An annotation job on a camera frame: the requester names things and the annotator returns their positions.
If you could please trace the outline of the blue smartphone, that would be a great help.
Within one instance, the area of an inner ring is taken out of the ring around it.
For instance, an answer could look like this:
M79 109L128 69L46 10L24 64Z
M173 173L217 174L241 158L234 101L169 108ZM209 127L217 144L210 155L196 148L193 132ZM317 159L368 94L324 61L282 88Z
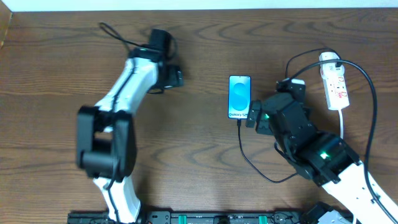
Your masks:
M251 102L251 77L231 75L228 87L228 118L246 119Z

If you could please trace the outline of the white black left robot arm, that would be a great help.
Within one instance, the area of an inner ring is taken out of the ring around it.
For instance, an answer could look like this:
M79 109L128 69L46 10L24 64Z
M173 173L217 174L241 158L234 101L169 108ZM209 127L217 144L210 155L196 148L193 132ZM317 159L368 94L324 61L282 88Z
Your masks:
M82 106L76 122L76 164L100 189L107 221L145 223L146 215L132 180L137 157L134 122L146 94L183 86L171 64L177 41L166 30L152 29L146 44L128 50L124 70L110 91L93 106Z

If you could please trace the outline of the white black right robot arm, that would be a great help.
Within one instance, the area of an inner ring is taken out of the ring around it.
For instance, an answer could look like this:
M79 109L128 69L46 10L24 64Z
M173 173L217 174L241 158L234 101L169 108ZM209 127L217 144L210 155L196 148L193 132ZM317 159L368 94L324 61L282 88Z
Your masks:
M275 137L281 156L298 175L323 188L361 223L397 223L397 204L359 155L338 135L320 131L308 112L291 94L278 93L250 103L246 126Z

